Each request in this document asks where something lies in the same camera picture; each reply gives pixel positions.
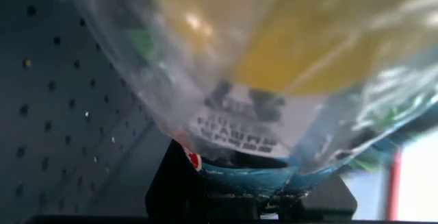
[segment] black surface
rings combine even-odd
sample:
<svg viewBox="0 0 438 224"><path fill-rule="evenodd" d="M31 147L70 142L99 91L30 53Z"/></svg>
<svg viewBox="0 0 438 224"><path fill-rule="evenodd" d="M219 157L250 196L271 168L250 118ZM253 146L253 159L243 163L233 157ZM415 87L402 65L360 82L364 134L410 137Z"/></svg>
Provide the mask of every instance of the black surface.
<svg viewBox="0 0 438 224"><path fill-rule="evenodd" d="M261 211L252 197L216 197L190 164L184 150L172 141L146 194L145 204L154 221L254 221ZM282 221L351 219L357 202L339 175L333 174L307 197L282 206Z"/></svg>

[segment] gray pegboard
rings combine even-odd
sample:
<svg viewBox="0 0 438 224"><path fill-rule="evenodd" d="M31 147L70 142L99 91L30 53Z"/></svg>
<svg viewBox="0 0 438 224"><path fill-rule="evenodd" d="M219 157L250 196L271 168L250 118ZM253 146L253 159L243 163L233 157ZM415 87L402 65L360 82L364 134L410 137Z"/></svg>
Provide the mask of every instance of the gray pegboard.
<svg viewBox="0 0 438 224"><path fill-rule="evenodd" d="M0 223L144 214L139 199L170 139L72 2L0 0L0 91ZM123 189L136 212L114 195Z"/></svg>

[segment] plastic bag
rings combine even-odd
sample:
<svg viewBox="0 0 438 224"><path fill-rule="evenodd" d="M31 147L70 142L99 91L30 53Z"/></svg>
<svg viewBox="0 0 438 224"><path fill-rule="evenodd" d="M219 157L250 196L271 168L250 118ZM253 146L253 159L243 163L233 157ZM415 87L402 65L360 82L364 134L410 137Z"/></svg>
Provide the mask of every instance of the plastic bag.
<svg viewBox="0 0 438 224"><path fill-rule="evenodd" d="M438 0L74 0L162 131L339 166L438 100Z"/></svg>

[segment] pegboard hole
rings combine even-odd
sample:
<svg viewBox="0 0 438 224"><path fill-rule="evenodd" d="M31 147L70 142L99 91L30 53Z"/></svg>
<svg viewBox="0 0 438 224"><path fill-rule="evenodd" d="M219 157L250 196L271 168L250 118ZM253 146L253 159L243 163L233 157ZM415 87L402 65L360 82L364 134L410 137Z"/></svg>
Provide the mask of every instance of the pegboard hole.
<svg viewBox="0 0 438 224"><path fill-rule="evenodd" d="M54 44L55 46L59 46L59 45L61 44L61 38L60 38L59 36L55 36L55 37L53 38L53 44Z"/></svg>
<svg viewBox="0 0 438 224"><path fill-rule="evenodd" d="M86 120L87 122L90 122L90 121L91 121L91 114L90 114L89 111L85 111L85 120Z"/></svg>
<svg viewBox="0 0 438 224"><path fill-rule="evenodd" d="M66 205L66 201L65 201L65 199L61 198L61 199L58 201L58 203L57 203L57 209L58 209L59 211L63 211L64 208L65 208L65 205Z"/></svg>
<svg viewBox="0 0 438 224"><path fill-rule="evenodd" d="M45 207L47 205L46 193L45 192L41 192L38 200L39 200L40 208L41 207Z"/></svg>
<svg viewBox="0 0 438 224"><path fill-rule="evenodd" d="M15 197L17 199L23 197L23 192L24 192L23 183L21 181L19 181L18 184L15 187Z"/></svg>
<svg viewBox="0 0 438 224"><path fill-rule="evenodd" d="M18 111L18 113L20 114L21 117L26 117L28 112L29 112L29 105L28 104L23 104L20 107L20 110Z"/></svg>
<svg viewBox="0 0 438 224"><path fill-rule="evenodd" d="M106 172L106 173L110 173L110 172L109 172L109 171L110 171L110 168L109 168L109 167L110 167L110 164L109 164L108 162L106 162L106 163L105 163L105 172Z"/></svg>
<svg viewBox="0 0 438 224"><path fill-rule="evenodd" d="M44 131L45 132L50 132L50 130L52 130L52 122L51 121L47 121L44 124Z"/></svg>
<svg viewBox="0 0 438 224"><path fill-rule="evenodd" d="M79 19L79 25L82 26L82 27L84 27L84 26L86 25L86 23L85 23L85 19L80 18L80 19Z"/></svg>
<svg viewBox="0 0 438 224"><path fill-rule="evenodd" d="M67 175L67 169L62 169L61 177L62 177L62 179L67 179L67 177L68 177L68 175Z"/></svg>
<svg viewBox="0 0 438 224"><path fill-rule="evenodd" d="M75 67L76 70L79 70L81 68L81 62L79 60L75 60L73 62L73 66Z"/></svg>
<svg viewBox="0 0 438 224"><path fill-rule="evenodd" d="M67 136L64 138L64 140L66 141L66 146L69 146L70 143L71 143L71 136L70 136L70 135L67 135Z"/></svg>
<svg viewBox="0 0 438 224"><path fill-rule="evenodd" d="M49 158L48 158L48 157L45 157L45 158L42 159L42 162L41 162L41 169L42 169L43 171L45 171L45 170L47 170L48 167L49 167Z"/></svg>
<svg viewBox="0 0 438 224"><path fill-rule="evenodd" d="M32 61L30 59L24 59L23 63L21 63L21 66L26 70L32 66Z"/></svg>
<svg viewBox="0 0 438 224"><path fill-rule="evenodd" d="M68 107L70 109L73 109L75 108L75 106L76 106L76 101L74 99L70 99L70 101L68 101Z"/></svg>
<svg viewBox="0 0 438 224"><path fill-rule="evenodd" d="M47 85L47 88L49 89L50 92L55 91L55 89L56 89L56 82L55 81L50 81L49 84Z"/></svg>
<svg viewBox="0 0 438 224"><path fill-rule="evenodd" d="M33 5L30 5L27 7L27 15L28 16L35 16L36 15L36 8Z"/></svg>
<svg viewBox="0 0 438 224"><path fill-rule="evenodd" d="M25 156L26 153L26 147L24 146L20 146L17 150L16 150L16 157L17 158L23 158Z"/></svg>
<svg viewBox="0 0 438 224"><path fill-rule="evenodd" d="M87 147L82 147L82 155L87 156Z"/></svg>

